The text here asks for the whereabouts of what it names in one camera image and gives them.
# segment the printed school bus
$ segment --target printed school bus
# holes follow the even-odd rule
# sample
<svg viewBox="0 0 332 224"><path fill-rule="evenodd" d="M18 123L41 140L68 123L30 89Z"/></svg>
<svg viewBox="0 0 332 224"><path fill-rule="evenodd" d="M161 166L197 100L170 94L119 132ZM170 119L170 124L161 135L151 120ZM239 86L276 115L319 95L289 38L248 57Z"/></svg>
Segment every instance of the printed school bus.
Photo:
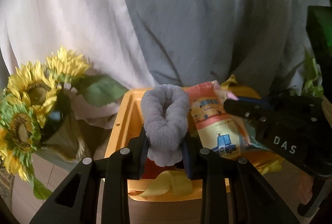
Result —
<svg viewBox="0 0 332 224"><path fill-rule="evenodd" d="M217 98L202 97L192 103L191 114L195 123L222 114L222 106Z"/></svg>

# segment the orange plastic basket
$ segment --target orange plastic basket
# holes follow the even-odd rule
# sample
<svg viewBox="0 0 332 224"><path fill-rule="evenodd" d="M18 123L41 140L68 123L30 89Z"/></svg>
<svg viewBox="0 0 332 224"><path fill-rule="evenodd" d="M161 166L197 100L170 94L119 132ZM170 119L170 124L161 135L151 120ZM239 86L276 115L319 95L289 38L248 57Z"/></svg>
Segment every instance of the orange plastic basket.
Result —
<svg viewBox="0 0 332 224"><path fill-rule="evenodd" d="M126 147L131 138L139 136L143 126L143 116L140 108L141 99L147 90L149 89L130 90L124 95L114 123L111 138L108 142L105 158L109 157L115 151ZM138 201L184 201L200 199L202 197L202 180L192 181L194 192L186 196L176 196L172 191L151 197L133 195L135 192L140 193L145 191L152 181L153 179L128 180L129 196ZM225 182L227 191L229 192L228 179Z"/></svg>

